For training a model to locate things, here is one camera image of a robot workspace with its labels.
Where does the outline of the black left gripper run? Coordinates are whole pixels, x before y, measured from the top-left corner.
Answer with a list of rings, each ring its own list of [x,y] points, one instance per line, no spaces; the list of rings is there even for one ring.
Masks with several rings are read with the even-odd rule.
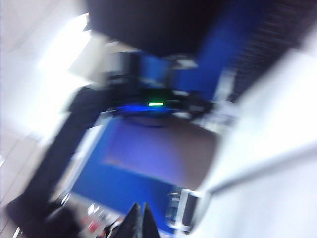
[[[188,113],[197,118],[212,109],[213,102],[195,92],[166,88],[143,88],[116,104],[116,112],[122,115]]]

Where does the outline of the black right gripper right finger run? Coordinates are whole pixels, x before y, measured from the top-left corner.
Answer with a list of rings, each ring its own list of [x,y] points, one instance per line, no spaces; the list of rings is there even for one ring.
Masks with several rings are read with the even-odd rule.
[[[159,238],[159,231],[148,203],[144,204],[142,218],[142,238]]]

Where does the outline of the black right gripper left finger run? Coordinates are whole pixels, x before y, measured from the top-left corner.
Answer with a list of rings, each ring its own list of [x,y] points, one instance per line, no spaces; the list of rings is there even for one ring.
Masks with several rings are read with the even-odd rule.
[[[140,234],[140,205],[134,203],[129,212],[121,222],[121,224],[115,228],[115,231],[108,236],[109,238],[137,238]]]

